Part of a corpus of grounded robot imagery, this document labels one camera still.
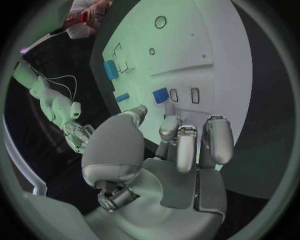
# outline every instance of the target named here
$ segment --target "black background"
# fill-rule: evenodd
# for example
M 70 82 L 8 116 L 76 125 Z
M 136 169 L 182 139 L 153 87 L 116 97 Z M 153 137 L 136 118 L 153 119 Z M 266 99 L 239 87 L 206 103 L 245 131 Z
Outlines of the black background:
M 1 38 L 0 46 L 3 47 L 7 37 L 12 33 L 12 29 L 20 22 L 23 14 L 25 14 L 33 4 L 40 4 L 41 0 L 13 0 L 3 5 L 1 20 Z M 300 43 L 300 3 L 298 0 L 267 0 L 270 5 L 283 20 L 287 27 L 293 32 L 294 37 Z M 281 239 L 297 239 L 300 232 L 300 193 L 298 192 L 286 211 L 278 225 L 270 232 L 265 239 L 281 240 Z M 9 202 L 5 198 L 3 192 L 0 193 L 0 218 L 1 218 L 1 234 L 9 236 L 10 239 L 35 239 L 33 234 L 28 231 L 24 224 L 14 213 Z

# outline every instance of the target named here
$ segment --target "cable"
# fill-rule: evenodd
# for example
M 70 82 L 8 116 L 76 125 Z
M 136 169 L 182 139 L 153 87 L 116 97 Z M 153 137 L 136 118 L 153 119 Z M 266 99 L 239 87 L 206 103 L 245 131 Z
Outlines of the cable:
M 41 76 L 44 77 L 47 81 L 49 81 L 49 82 L 51 82 L 51 83 L 53 83 L 53 84 L 61 85 L 61 86 L 65 87 L 65 88 L 67 88 L 67 90 L 68 90 L 68 92 L 69 92 L 69 94 L 70 94 L 70 100 L 71 100 L 71 102 L 73 103 L 73 101 L 74 101 L 74 99 L 75 99 L 75 95 L 76 95 L 76 93 L 77 93 L 77 79 L 76 79 L 75 76 L 73 76 L 73 75 L 64 75 L 64 76 L 59 76 L 59 77 L 46 77 L 44 74 L 42 74 L 40 71 L 36 70 L 36 69 L 35 69 L 34 67 L 32 67 L 31 65 L 30 65 L 30 67 L 32 68 L 33 71 L 35 71 L 36 74 L 41 75 Z M 58 83 L 58 82 L 55 82 L 55 81 L 51 81 L 51 80 L 57 80 L 57 79 L 62 79 L 62 78 L 66 78 L 66 77 L 72 77 L 72 78 L 74 78 L 74 80 L 75 80 L 75 91 L 74 91 L 73 97 L 72 97 L 72 93 L 71 93 L 70 89 L 68 88 L 68 86 L 66 86 L 66 85 L 64 85 L 64 84 L 62 84 L 62 83 Z

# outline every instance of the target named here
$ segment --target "person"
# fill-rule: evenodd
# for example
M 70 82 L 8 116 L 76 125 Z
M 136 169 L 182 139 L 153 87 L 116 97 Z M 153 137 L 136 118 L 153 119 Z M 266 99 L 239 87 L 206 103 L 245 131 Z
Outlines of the person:
M 95 35 L 112 3 L 111 0 L 74 0 L 62 30 L 71 39 Z M 80 14 L 86 14 L 86 22 L 81 23 Z

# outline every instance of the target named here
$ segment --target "curved white surface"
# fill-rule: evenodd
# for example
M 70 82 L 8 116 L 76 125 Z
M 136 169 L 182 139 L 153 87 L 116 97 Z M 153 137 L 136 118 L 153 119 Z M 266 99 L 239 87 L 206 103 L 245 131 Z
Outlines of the curved white surface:
M 158 16 L 167 19 L 161 29 L 155 27 Z M 139 128 L 145 138 L 160 142 L 165 109 L 163 103 L 156 104 L 152 92 L 167 88 L 176 89 L 176 113 L 184 124 L 197 126 L 199 136 L 207 118 L 218 114 L 230 121 L 237 142 L 251 97 L 252 56 L 230 0 L 141 0 L 102 55 L 104 61 L 114 60 L 119 70 L 119 78 L 112 80 L 114 95 L 130 96 L 119 103 L 121 111 L 147 106 Z M 199 89 L 199 104 L 192 103 L 191 88 Z

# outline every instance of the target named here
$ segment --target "person's hand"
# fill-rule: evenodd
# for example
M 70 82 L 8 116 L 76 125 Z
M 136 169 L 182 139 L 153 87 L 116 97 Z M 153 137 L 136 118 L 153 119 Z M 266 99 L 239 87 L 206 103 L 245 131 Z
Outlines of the person's hand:
M 87 9 L 85 9 L 82 14 L 86 14 L 86 23 L 87 25 L 94 22 L 95 16 L 97 12 L 97 6 L 95 4 L 91 5 Z

